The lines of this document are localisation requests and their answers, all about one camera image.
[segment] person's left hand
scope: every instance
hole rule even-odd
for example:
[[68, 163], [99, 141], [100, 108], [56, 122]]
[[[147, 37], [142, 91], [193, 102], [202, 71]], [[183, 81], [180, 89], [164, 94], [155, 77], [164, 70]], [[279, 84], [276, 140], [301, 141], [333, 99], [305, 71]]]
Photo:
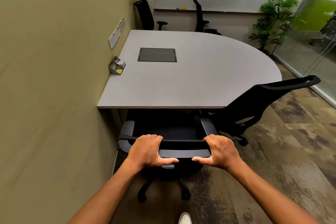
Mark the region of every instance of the person's left hand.
[[161, 158], [159, 156], [159, 145], [162, 140], [163, 137], [157, 135], [138, 137], [129, 150], [127, 159], [132, 161], [139, 169], [177, 163], [179, 161], [177, 158]]

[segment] forearm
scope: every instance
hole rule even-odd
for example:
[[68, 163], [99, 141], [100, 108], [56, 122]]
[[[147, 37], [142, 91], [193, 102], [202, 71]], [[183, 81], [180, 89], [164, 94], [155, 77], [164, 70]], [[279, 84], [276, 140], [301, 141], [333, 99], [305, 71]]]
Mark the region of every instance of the forearm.
[[107, 224], [139, 168], [126, 159], [111, 179], [75, 214], [68, 224]]
[[313, 216], [276, 190], [246, 163], [230, 172], [251, 194], [274, 224], [317, 224]]

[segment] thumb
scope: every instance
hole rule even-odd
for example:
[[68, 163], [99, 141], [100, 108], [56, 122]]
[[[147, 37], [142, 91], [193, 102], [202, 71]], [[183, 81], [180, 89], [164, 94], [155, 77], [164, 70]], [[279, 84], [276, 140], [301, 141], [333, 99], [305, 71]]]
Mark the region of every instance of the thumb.
[[212, 166], [215, 163], [212, 156], [210, 156], [208, 158], [193, 157], [191, 160], [195, 161], [195, 162], [198, 162], [202, 165], [208, 165], [208, 166]]
[[166, 166], [166, 165], [171, 165], [174, 163], [177, 163], [179, 160], [177, 158], [161, 158], [157, 160], [158, 165], [160, 166]]

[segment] chair wheel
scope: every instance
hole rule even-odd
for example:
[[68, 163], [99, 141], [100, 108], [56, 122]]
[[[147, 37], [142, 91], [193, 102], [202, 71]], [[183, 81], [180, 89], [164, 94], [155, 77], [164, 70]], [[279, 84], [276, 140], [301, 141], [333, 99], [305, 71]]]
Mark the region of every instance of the chair wheel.
[[241, 146], [246, 146], [246, 145], [248, 145], [249, 144], [249, 141], [247, 141], [246, 139], [245, 140], [240, 140], [239, 142], [238, 142]]
[[183, 192], [182, 192], [182, 199], [183, 199], [183, 200], [189, 200], [189, 199], [190, 199], [190, 196], [191, 196], [191, 194], [188, 193], [187, 191], [183, 191]]
[[145, 202], [146, 201], [146, 195], [145, 194], [138, 194], [138, 201], [139, 202]]

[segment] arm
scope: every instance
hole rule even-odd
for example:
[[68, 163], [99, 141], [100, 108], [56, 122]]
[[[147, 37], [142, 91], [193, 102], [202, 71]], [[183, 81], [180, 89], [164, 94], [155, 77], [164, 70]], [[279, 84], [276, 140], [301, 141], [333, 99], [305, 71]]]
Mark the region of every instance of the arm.
[[233, 141], [215, 135], [207, 136], [204, 140], [210, 146], [211, 157], [194, 157], [192, 160], [228, 171], [245, 187], [274, 224], [319, 224], [312, 215], [250, 169], [240, 158]]
[[72, 217], [68, 224], [108, 224], [135, 175], [145, 167], [160, 167], [178, 162], [177, 158], [161, 158], [162, 136], [139, 137], [128, 157], [111, 179]]

